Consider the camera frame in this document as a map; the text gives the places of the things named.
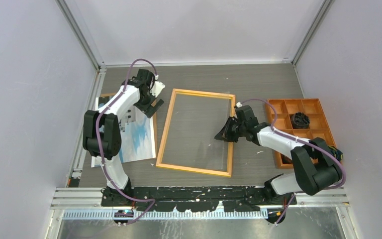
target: white wall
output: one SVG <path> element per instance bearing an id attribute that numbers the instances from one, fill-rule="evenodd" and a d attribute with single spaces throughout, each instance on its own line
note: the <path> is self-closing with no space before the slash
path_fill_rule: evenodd
<path id="1" fill-rule="evenodd" d="M 68 1 L 93 36 L 95 55 L 108 65 L 138 57 L 155 63 L 290 61 L 322 2 Z"/>
<path id="2" fill-rule="evenodd" d="M 95 75 L 54 0 L 0 0 L 0 238 L 44 236 Z"/>
<path id="3" fill-rule="evenodd" d="M 297 70 L 344 153 L 363 238 L 382 238 L 382 1 L 335 1 Z"/>

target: orange compartment tray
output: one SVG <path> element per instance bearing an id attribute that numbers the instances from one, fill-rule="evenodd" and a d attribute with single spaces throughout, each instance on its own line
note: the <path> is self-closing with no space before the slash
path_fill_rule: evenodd
<path id="1" fill-rule="evenodd" d="M 302 138 L 314 139 L 320 137 L 324 139 L 329 146 L 336 147 L 319 99 L 269 99 L 268 102 L 275 107 L 278 113 L 278 119 L 275 123 L 277 129 Z M 275 117 L 275 113 L 267 104 L 265 104 L 265 106 L 267 120 L 271 123 Z M 310 118 L 309 128 L 292 128 L 290 117 L 297 112 L 302 112 Z M 293 168 L 292 160 L 276 151 L 275 160 L 277 168 Z"/>

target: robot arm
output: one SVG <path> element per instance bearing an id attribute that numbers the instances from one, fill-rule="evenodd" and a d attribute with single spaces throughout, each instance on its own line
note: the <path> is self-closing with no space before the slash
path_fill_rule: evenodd
<path id="1" fill-rule="evenodd" d="M 271 148 L 292 159 L 294 173 L 278 175 L 265 182 L 264 196 L 267 199 L 300 191 L 314 195 L 342 179 L 342 172 L 332 159 L 320 151 L 313 150 L 310 146 L 277 134 L 268 123 L 258 123 L 250 106 L 238 104 L 235 112 L 236 116 L 228 118 L 226 125 L 215 139 L 237 142 L 239 137 L 245 137 L 256 145 Z M 321 138 L 298 139 L 330 153 L 329 146 Z M 318 159 L 317 165 L 312 163 L 312 158 Z"/>
<path id="2" fill-rule="evenodd" d="M 96 137 L 96 119 L 103 109 L 109 107 L 100 120 L 99 127 L 100 137 L 103 145 L 104 164 L 106 165 L 107 174 L 119 189 L 125 189 L 129 181 L 125 174 L 120 160 L 112 160 L 119 158 L 121 149 L 121 134 L 119 129 L 119 120 L 127 113 L 132 106 L 137 107 L 147 117 L 151 117 L 157 109 L 163 104 L 159 100 L 154 106 L 156 98 L 163 90 L 165 85 L 155 79 L 153 73 L 148 70 L 139 69 L 137 76 L 128 81 L 128 85 L 123 92 L 122 97 L 118 100 L 118 96 L 123 91 L 123 83 L 116 95 L 98 111 L 87 111 L 84 115 L 83 125 L 83 148 L 90 152 L 91 156 L 101 160 L 99 147 Z M 108 187 L 114 189 L 112 183 L 107 179 Z"/>

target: gray table surface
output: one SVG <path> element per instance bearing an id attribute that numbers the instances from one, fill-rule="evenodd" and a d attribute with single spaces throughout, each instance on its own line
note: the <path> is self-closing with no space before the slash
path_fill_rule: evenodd
<path id="1" fill-rule="evenodd" d="M 103 82 L 102 94 L 117 92 L 125 79 L 127 68 L 109 68 Z M 132 70 L 135 76 L 138 68 Z M 158 67 L 159 80 L 166 88 L 159 95 L 165 103 L 157 111 L 158 144 L 168 111 L 173 88 L 230 93 L 236 101 L 251 98 L 303 98 L 296 73 L 291 64 L 164 66 Z M 267 121 L 264 105 L 250 102 L 259 122 Z M 273 151 L 241 139 L 234 145 L 232 177 L 202 175 L 155 167 L 156 160 L 148 159 L 124 163 L 123 167 L 133 186 L 216 186 L 263 185 L 263 183 L 291 169 L 277 169 Z M 86 156 L 80 187 L 104 187 L 105 177 L 98 168 L 91 168 Z"/>

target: glass pane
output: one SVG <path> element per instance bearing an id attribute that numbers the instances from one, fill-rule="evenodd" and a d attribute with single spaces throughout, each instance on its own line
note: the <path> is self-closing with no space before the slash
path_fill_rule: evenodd
<path id="1" fill-rule="evenodd" d="M 59 239 L 258 238 L 343 239 L 336 208 L 289 208 L 277 227 L 262 219 L 141 220 L 117 227 L 112 220 L 63 220 Z"/>
<path id="2" fill-rule="evenodd" d="M 228 143 L 214 136 L 230 116 L 230 104 L 177 94 L 162 163 L 226 172 Z"/>

